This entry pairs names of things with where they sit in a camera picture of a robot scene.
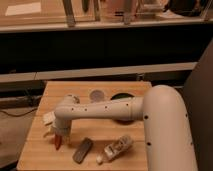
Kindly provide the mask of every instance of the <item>wooden tabletop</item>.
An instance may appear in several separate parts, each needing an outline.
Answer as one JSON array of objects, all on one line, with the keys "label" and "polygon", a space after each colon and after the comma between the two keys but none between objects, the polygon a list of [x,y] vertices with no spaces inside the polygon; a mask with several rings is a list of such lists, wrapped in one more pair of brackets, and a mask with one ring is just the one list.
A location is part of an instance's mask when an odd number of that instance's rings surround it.
[{"label": "wooden tabletop", "polygon": [[[18,170],[147,171],[142,121],[122,125],[109,119],[75,120],[72,122],[70,140],[63,139],[62,147],[56,151],[53,136],[43,138],[48,128],[43,124],[42,115],[54,110],[68,94],[77,95],[81,103],[90,103],[89,95],[94,90],[103,91],[105,100],[109,100],[113,95],[123,92],[143,96],[150,87],[149,82],[48,82],[26,139],[17,166]],[[97,165],[96,157],[103,148],[124,134],[129,134],[133,138],[133,147],[113,162]],[[72,160],[72,156],[85,137],[92,139],[94,146],[83,163],[79,165]]]}]

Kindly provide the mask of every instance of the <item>gray carpet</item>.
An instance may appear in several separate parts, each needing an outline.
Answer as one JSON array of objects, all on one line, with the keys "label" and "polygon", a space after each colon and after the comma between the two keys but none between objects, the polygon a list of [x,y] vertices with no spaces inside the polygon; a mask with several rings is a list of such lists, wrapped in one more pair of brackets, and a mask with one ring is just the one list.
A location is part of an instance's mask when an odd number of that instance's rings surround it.
[{"label": "gray carpet", "polygon": [[[22,114],[34,109],[4,109],[12,114]],[[35,111],[22,117],[11,117],[0,112],[0,168],[17,161],[31,126]]]}]

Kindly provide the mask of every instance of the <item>black screw hole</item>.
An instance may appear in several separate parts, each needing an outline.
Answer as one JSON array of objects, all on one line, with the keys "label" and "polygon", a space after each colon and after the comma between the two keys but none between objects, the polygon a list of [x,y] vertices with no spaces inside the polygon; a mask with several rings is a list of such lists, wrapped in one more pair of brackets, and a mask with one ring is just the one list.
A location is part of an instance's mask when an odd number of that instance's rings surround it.
[{"label": "black screw hole", "polygon": [[146,115],[146,116],[144,116],[144,119],[149,119],[149,116],[147,116],[147,115]]}]

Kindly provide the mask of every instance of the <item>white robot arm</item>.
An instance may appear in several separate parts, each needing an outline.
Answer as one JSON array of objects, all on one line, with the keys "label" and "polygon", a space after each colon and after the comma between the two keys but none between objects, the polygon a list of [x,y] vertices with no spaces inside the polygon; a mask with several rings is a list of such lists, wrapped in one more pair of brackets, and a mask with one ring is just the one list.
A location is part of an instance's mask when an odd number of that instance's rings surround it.
[{"label": "white robot arm", "polygon": [[70,121],[82,118],[144,119],[149,171],[197,171],[187,110],[180,94],[169,86],[151,88],[145,96],[79,104],[67,96],[55,109],[52,131],[69,134]]}]

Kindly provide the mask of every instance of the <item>black cable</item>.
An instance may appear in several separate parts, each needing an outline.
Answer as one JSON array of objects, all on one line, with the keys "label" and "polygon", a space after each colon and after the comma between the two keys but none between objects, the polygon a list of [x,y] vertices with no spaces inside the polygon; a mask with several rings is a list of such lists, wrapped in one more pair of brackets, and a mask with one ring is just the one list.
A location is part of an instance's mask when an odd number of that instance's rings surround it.
[{"label": "black cable", "polygon": [[19,114],[19,115],[15,115],[15,114],[12,114],[12,113],[8,113],[8,112],[5,111],[5,110],[0,110],[0,113],[3,113],[3,114],[5,114],[5,115],[11,116],[11,117],[22,117],[22,116],[25,116],[25,115],[27,115],[27,114],[30,114],[31,112],[33,112],[33,111],[35,111],[35,110],[37,110],[37,108],[34,108],[34,109],[32,109],[32,110],[30,110],[30,111],[28,111],[28,112],[26,112],[26,113],[22,113],[22,114]]}]

